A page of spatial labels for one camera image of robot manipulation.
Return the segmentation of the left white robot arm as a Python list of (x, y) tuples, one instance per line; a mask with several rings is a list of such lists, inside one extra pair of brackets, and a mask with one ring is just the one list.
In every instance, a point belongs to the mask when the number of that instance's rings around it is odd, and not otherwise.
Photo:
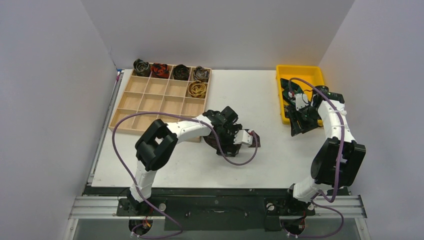
[(230, 162), (242, 145), (256, 143), (254, 132), (244, 129), (237, 120), (238, 115), (229, 106), (222, 111), (207, 110), (194, 118), (180, 117), (178, 122), (154, 120), (134, 146), (137, 168), (127, 194), (129, 208), (136, 215), (149, 210), (157, 171), (168, 163), (177, 144), (202, 137), (218, 156)]

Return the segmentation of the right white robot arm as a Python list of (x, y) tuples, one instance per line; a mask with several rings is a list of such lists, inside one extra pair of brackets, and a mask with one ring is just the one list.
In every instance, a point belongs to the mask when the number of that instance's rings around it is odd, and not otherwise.
[(291, 135), (304, 134), (318, 128), (319, 121), (325, 132), (325, 141), (311, 163), (310, 176), (290, 187), (290, 195), (282, 199), (283, 209), (296, 213), (302, 204), (309, 204), (318, 195), (332, 196), (325, 199), (333, 202), (337, 190), (353, 184), (366, 154), (366, 147), (353, 137), (348, 126), (345, 100), (342, 94), (329, 91), (328, 87), (313, 87), (308, 98), (296, 83), (284, 88), (283, 99), (288, 102), (287, 115)]

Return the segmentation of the dark orange paisley tie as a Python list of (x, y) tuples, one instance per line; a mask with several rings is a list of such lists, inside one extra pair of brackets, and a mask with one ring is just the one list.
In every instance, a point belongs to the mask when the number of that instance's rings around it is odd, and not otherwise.
[[(248, 148), (260, 148), (261, 147), (260, 136), (254, 130), (252, 130), (252, 129), (242, 129), (242, 130), (250, 130), (251, 134), (253, 136), (253, 144), (251, 146), (247, 146)], [(236, 133), (226, 135), (226, 136), (222, 135), (219, 138), (219, 145), (220, 145), (221, 149), (223, 150), (223, 153), (226, 157), (235, 157), (239, 153), (240, 148), (242, 147), (242, 144), (234, 144), (233, 143), (235, 134)], [(217, 139), (212, 132), (207, 136), (203, 136), (202, 138), (208, 146), (215, 149), (215, 153), (218, 156), (222, 155), (222, 153), (219, 149)]]

